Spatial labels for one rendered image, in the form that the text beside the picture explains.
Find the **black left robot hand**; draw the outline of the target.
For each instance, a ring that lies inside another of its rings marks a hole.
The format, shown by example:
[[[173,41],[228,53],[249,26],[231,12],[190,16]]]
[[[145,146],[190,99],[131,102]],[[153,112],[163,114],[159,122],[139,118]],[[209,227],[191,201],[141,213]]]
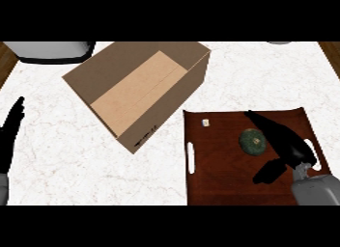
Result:
[[[11,108],[5,123],[0,125],[0,174],[7,174],[11,169],[15,140],[24,118],[23,102],[24,97],[21,96]]]

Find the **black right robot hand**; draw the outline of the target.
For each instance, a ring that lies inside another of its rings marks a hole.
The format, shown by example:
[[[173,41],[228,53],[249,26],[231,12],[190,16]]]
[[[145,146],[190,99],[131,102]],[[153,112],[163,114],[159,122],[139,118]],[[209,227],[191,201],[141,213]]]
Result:
[[[284,124],[277,123],[254,111],[249,110],[244,115],[262,130],[278,155],[278,158],[271,160],[259,170],[253,182],[272,184],[287,171],[287,167],[291,167],[305,178],[309,169],[318,163],[314,150],[305,139]]]

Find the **dark green round squash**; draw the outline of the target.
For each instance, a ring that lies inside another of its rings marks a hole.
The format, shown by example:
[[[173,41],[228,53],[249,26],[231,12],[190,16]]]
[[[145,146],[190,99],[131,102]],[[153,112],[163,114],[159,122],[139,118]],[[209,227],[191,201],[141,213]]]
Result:
[[[241,150],[253,156],[259,156],[268,149],[268,140],[263,132],[254,128],[246,129],[238,136]]]

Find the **dark brown wooden tray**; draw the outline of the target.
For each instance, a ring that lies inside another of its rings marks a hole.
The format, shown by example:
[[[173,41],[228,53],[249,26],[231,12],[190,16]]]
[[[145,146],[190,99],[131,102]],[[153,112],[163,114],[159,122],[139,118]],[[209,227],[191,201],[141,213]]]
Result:
[[[191,206],[294,206],[293,172],[272,184],[253,182],[268,161],[278,158],[268,149],[259,156],[240,147],[238,136],[254,123],[241,112],[185,112],[188,204]],[[203,126],[201,120],[210,120]]]

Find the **brown cardboard box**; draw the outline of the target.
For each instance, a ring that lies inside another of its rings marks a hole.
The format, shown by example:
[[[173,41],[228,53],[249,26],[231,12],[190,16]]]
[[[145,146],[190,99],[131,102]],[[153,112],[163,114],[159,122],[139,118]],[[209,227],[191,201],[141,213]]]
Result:
[[[117,41],[66,75],[117,142],[135,152],[204,81],[197,41]]]

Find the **grey appliance with black base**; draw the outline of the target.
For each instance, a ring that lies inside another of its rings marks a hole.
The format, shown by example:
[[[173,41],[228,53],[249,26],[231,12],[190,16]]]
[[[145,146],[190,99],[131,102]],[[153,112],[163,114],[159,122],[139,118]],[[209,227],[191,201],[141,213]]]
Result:
[[[39,65],[83,63],[94,54],[94,41],[5,41],[21,62]]]

